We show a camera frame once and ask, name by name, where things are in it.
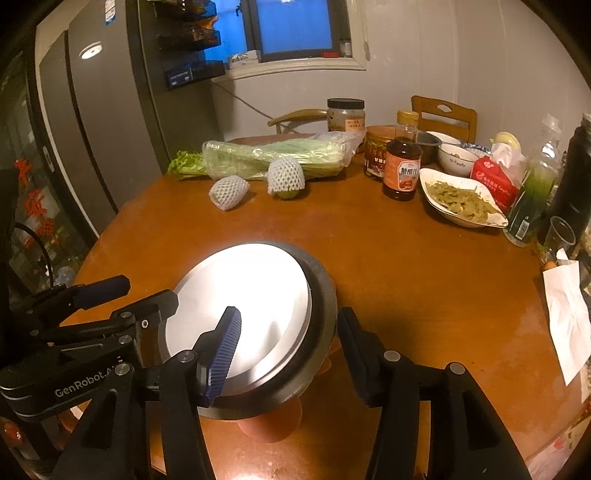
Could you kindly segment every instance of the dark bowl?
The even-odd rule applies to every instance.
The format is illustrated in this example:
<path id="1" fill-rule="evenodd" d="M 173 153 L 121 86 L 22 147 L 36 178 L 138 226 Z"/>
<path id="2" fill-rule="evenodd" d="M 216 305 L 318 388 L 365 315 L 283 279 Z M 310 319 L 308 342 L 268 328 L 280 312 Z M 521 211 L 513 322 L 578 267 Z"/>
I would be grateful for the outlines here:
<path id="1" fill-rule="evenodd" d="M 439 145 L 441 145 L 441 140 L 439 140 L 435 135 L 419 131 L 417 143 L 423 149 L 421 165 L 429 165 L 430 163 L 435 163 L 437 161 L 437 149 L 439 148 Z"/>

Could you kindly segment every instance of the round wooden table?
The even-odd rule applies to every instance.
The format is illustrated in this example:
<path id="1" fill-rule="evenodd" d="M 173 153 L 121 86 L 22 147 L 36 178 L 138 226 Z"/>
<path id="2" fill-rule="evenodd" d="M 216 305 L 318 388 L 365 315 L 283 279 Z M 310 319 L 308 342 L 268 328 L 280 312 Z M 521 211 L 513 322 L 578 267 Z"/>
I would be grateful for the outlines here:
<path id="1" fill-rule="evenodd" d="M 268 138 L 251 138 L 259 144 Z M 387 198 L 363 175 L 362 156 L 339 176 L 307 183 L 298 198 L 267 194 L 251 182 L 247 201 L 216 208 L 209 179 L 165 176 L 121 210 L 91 250 L 78 283 L 124 274 L 129 294 L 67 323 L 111 311 L 164 288 L 212 253 L 241 242 L 277 240 L 314 255 L 366 330 L 415 363 L 467 366 L 496 408 L 523 457 L 549 442 L 581 409 L 580 383 L 565 387 L 548 331 L 535 252 L 500 230 L 465 229 L 440 216 L 417 192 Z M 300 429 L 257 443 L 233 422 L 202 419 L 219 480 L 364 478 L 379 419 L 355 396 L 342 351 L 303 394 Z M 164 470 L 157 404 L 150 411 L 152 464 Z M 418 463 L 428 455 L 421 421 Z"/>

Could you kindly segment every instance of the white bowl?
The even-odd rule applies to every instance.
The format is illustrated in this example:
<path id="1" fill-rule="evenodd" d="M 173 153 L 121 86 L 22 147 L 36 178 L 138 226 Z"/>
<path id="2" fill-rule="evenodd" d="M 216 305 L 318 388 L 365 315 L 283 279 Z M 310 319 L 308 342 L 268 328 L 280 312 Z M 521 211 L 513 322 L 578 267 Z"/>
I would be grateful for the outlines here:
<path id="1" fill-rule="evenodd" d="M 478 157 L 474 153 L 468 152 L 465 148 L 446 143 L 439 146 L 437 155 L 445 173 L 466 178 L 470 176 L 474 162 L 478 160 Z"/>
<path id="2" fill-rule="evenodd" d="M 442 134 L 439 132 L 427 132 L 427 133 L 437 137 L 439 140 L 441 140 L 441 143 L 449 143 L 451 145 L 461 145 L 462 144 L 462 142 L 459 141 L 457 138 L 451 137 L 446 134 Z"/>
<path id="3" fill-rule="evenodd" d="M 452 185 L 458 189 L 476 190 L 476 193 L 480 195 L 484 201 L 490 203 L 494 208 L 501 211 L 501 209 L 495 203 L 495 199 L 492 197 L 490 191 L 479 181 L 472 179 L 462 179 L 460 177 L 447 175 L 440 171 L 432 170 L 430 168 L 422 168 L 418 175 L 421 179 L 421 187 L 423 187 L 423 192 L 425 193 L 425 197 L 427 197 L 429 203 L 433 205 L 449 221 L 456 223 L 460 226 L 465 226 L 467 228 L 478 228 L 481 226 L 504 228 L 507 225 L 509 225 L 507 218 L 502 213 L 489 213 L 488 220 L 485 223 L 467 220 L 453 212 L 450 212 L 443 205 L 439 205 L 435 200 L 433 200 L 429 196 L 429 193 L 427 192 L 428 184 L 432 184 L 437 181 L 444 181 L 445 183 L 448 183 L 449 185 Z"/>

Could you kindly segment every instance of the red tissue box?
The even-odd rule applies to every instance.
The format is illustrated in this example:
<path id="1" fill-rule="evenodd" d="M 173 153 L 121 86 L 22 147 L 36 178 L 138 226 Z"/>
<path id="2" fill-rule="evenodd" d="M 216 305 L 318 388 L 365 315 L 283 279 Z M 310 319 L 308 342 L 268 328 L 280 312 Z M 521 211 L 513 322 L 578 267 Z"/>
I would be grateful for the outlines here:
<path id="1" fill-rule="evenodd" d="M 503 169 L 489 157 L 474 162 L 470 178 L 482 183 L 491 191 L 492 197 L 503 213 L 509 212 L 519 189 L 515 187 Z"/>

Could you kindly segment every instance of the bottle label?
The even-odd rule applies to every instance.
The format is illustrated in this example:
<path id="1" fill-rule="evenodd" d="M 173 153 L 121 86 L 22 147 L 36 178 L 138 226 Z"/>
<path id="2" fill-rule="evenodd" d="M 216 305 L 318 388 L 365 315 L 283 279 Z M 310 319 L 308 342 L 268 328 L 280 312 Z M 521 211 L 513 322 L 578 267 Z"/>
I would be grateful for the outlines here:
<path id="1" fill-rule="evenodd" d="M 387 144 L 388 142 L 376 140 L 369 134 L 365 136 L 365 169 L 375 177 L 384 177 Z"/>
<path id="2" fill-rule="evenodd" d="M 363 130 L 365 130 L 365 120 L 363 118 L 345 120 L 346 132 L 362 132 Z"/>
<path id="3" fill-rule="evenodd" d="M 420 167 L 420 160 L 408 160 L 387 153 L 384 183 L 399 192 L 412 192 L 417 188 Z"/>
<path id="4" fill-rule="evenodd" d="M 519 226 L 519 230 L 517 230 L 517 233 L 515 234 L 515 238 L 517 240 L 523 240 L 523 237 L 525 236 L 525 234 L 527 233 L 528 228 L 530 227 L 530 223 L 523 220 L 521 222 L 521 225 Z"/>

